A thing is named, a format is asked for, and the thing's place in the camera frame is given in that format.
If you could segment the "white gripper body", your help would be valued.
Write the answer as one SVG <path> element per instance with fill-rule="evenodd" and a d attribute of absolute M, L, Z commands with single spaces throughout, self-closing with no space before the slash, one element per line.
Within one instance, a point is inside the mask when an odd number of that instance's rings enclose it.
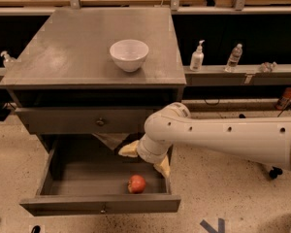
<path fill-rule="evenodd" d="M 145 162 L 158 164 L 163 161 L 170 146 L 170 143 L 154 141 L 145 134 L 137 145 L 137 154 Z"/>

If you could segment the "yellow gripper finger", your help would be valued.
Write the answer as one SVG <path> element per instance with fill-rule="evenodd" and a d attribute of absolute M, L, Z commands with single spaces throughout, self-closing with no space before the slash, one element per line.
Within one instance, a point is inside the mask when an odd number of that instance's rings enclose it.
<path fill-rule="evenodd" d="M 168 156 L 165 156 L 164 159 L 160 163 L 154 164 L 154 168 L 165 179 L 168 179 L 170 177 L 170 172 L 171 172 Z"/>
<path fill-rule="evenodd" d="M 137 153 L 137 147 L 138 147 L 139 141 L 136 140 L 128 145 L 125 145 L 124 147 L 122 147 L 118 154 L 121 156 L 126 156 L 126 157 L 137 157 L 138 153 Z"/>

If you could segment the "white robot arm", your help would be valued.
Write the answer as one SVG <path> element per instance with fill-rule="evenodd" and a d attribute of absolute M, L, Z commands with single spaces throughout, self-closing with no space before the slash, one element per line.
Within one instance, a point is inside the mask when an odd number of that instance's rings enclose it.
<path fill-rule="evenodd" d="M 193 114 L 167 106 L 135 152 L 167 175 L 175 213 L 121 216 L 138 233 L 291 233 L 291 111 Z"/>

